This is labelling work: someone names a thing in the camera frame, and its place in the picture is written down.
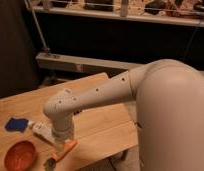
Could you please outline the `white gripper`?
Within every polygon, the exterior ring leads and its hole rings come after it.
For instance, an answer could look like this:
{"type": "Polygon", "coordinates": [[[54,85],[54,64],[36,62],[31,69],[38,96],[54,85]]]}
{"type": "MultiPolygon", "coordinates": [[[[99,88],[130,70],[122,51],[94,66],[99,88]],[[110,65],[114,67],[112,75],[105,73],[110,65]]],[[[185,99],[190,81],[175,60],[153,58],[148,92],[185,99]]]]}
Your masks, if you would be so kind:
{"type": "Polygon", "coordinates": [[[51,128],[52,136],[60,142],[64,142],[68,139],[74,139],[74,126],[70,126],[66,130],[60,131],[55,129],[54,127],[51,128]]]}

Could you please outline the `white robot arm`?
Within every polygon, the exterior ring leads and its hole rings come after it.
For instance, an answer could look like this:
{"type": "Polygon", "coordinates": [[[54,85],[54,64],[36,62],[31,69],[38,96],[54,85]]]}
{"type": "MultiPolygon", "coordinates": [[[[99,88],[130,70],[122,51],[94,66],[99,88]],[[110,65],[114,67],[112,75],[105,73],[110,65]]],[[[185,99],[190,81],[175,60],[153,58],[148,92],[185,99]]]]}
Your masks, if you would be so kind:
{"type": "Polygon", "coordinates": [[[204,76],[182,62],[157,60],[81,93],[59,92],[43,107],[56,137],[78,110],[134,100],[141,171],[204,171],[204,76]]]}

